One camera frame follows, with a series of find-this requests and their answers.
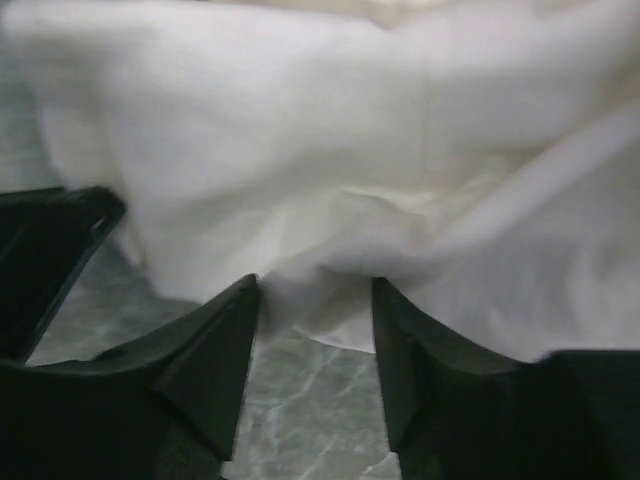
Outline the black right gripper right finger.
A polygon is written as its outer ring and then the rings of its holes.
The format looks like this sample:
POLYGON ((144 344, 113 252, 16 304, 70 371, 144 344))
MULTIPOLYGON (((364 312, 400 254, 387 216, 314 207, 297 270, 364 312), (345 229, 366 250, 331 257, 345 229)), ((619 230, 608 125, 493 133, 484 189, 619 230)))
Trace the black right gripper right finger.
POLYGON ((371 295, 393 451, 532 451, 535 420, 519 362, 442 325, 383 278, 373 280, 371 295))

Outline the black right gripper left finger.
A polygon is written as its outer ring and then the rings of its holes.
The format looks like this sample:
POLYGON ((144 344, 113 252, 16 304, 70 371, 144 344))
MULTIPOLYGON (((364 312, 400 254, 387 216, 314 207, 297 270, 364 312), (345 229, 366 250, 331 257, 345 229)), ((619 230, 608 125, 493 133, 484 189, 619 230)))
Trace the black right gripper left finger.
POLYGON ((254 344, 260 287, 246 275, 205 305, 97 361, 141 360, 159 371, 155 401, 220 461, 232 457, 254 344))

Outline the white t shirt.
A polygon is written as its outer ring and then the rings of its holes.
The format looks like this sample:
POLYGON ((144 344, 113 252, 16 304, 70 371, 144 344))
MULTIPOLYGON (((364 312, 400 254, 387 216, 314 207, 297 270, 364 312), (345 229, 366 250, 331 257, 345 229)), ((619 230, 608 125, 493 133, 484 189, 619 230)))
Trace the white t shirt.
POLYGON ((384 277, 520 360, 639 345, 635 1, 12 1, 52 167, 162 296, 371 351, 384 277))

